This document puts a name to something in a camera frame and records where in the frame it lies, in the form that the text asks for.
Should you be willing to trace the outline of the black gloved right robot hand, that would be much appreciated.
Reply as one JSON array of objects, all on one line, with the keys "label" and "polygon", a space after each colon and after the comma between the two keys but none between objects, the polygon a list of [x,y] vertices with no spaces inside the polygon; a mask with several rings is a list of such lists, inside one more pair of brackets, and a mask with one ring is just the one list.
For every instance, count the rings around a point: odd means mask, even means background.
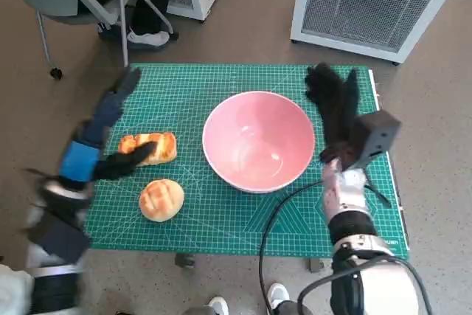
[{"label": "black gloved right robot hand", "polygon": [[357,71],[351,69],[344,80],[331,66],[319,63],[307,68],[305,85],[305,95],[322,119],[325,148],[319,158],[325,164],[336,159],[345,171],[355,164],[350,134],[358,115]]}]

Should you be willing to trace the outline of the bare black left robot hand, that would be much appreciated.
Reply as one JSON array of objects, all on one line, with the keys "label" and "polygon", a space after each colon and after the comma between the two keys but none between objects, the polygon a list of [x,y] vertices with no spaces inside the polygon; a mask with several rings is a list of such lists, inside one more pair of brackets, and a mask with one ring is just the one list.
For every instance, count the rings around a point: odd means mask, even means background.
[{"label": "bare black left robot hand", "polygon": [[79,184],[116,180],[129,176],[155,151],[156,142],[146,142],[130,153],[103,156],[105,135],[121,118],[124,102],[141,79],[141,70],[126,67],[113,86],[99,99],[90,119],[78,127],[67,146],[59,176]]}]

